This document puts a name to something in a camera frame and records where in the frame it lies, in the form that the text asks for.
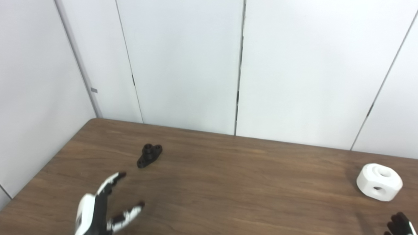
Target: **bolt hole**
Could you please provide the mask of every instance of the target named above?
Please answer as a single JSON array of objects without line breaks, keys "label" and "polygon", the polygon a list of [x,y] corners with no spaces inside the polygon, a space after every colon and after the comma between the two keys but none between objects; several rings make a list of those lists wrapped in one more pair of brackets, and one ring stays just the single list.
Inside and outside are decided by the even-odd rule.
[{"label": "bolt hole", "polygon": [[392,176],[391,172],[388,169],[385,169],[385,168],[379,168],[377,170],[377,172],[383,177],[391,177]]}]

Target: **round hole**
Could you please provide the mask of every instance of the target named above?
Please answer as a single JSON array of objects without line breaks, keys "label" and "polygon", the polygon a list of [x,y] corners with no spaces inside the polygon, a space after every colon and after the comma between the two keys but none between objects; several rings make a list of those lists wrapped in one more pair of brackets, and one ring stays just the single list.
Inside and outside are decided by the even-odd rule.
[{"label": "round hole", "polygon": [[375,195],[382,196],[386,193],[386,190],[382,187],[373,187],[373,188],[374,188],[373,193]]},{"label": "round hole", "polygon": [[379,168],[379,169],[377,169],[377,172],[383,177],[391,177],[392,176],[391,172],[386,168]]}]

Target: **black and white robotic hand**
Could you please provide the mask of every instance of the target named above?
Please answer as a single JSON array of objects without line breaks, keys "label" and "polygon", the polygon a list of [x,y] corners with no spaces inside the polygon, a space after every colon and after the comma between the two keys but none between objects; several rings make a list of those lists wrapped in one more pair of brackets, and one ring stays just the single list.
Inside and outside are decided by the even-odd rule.
[{"label": "black and white robotic hand", "polygon": [[82,197],[77,211],[75,235],[112,235],[141,212],[145,205],[143,202],[106,221],[107,196],[112,193],[117,181],[125,176],[125,172],[115,173],[102,183],[96,195],[85,194]]},{"label": "black and white robotic hand", "polygon": [[411,221],[402,212],[392,215],[391,220],[387,223],[390,232],[384,235],[417,235]]}]

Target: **robot finger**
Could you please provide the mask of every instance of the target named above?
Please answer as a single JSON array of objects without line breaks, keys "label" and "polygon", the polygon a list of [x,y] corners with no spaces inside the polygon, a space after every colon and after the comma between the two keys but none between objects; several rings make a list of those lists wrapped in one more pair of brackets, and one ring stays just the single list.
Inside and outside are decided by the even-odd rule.
[{"label": "robot finger", "polygon": [[99,195],[100,193],[109,194],[109,192],[111,192],[111,188],[116,185],[117,181],[124,178],[125,176],[126,176],[126,172],[117,172],[111,175],[100,185],[99,189],[97,190],[96,195]]},{"label": "robot finger", "polygon": [[124,227],[134,220],[139,213],[141,213],[142,208],[145,206],[144,202],[140,202],[131,209],[125,210],[122,214],[119,214],[107,222],[107,230],[112,234],[120,231]]}]

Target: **white wall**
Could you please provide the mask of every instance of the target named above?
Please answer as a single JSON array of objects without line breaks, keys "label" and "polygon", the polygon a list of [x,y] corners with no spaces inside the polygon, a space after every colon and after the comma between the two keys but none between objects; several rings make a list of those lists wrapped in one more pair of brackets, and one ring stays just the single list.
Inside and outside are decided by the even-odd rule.
[{"label": "white wall", "polygon": [[417,8],[247,0],[237,135],[350,149]]},{"label": "white wall", "polygon": [[10,198],[6,195],[6,193],[0,189],[0,210],[3,209],[3,207],[10,202]]},{"label": "white wall", "polygon": [[0,184],[13,197],[95,117],[54,1],[0,1]]},{"label": "white wall", "polygon": [[142,123],[115,0],[56,0],[102,118]]},{"label": "white wall", "polygon": [[144,123],[234,133],[243,0],[118,0]]},{"label": "white wall", "polygon": [[417,42],[415,20],[353,150],[418,158]]}]

